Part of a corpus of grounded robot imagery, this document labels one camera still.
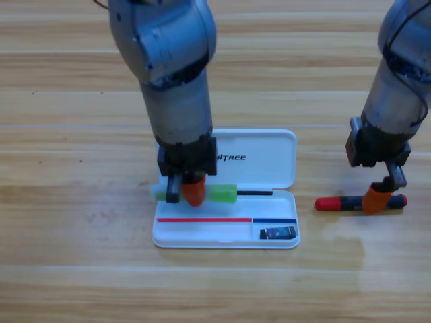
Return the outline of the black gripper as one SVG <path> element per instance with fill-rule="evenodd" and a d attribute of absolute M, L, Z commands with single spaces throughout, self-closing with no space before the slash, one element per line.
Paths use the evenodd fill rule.
<path fill-rule="evenodd" d="M 372 168 L 382 162 L 388 170 L 388 175 L 380 182 L 373 182 L 363 196 L 362 210 L 373 215 L 387 206 L 393 192 L 407 186 L 402 167 L 411 153 L 411 147 L 405 135 L 385 133 L 363 118 L 352 118 L 350 126 L 345 144 L 350 166 Z"/>
<path fill-rule="evenodd" d="M 166 202 L 184 199 L 190 206 L 199 207 L 205 200 L 206 176 L 217 174 L 216 137 L 202 135 L 192 143 L 160 146 L 158 167 L 168 179 Z"/>

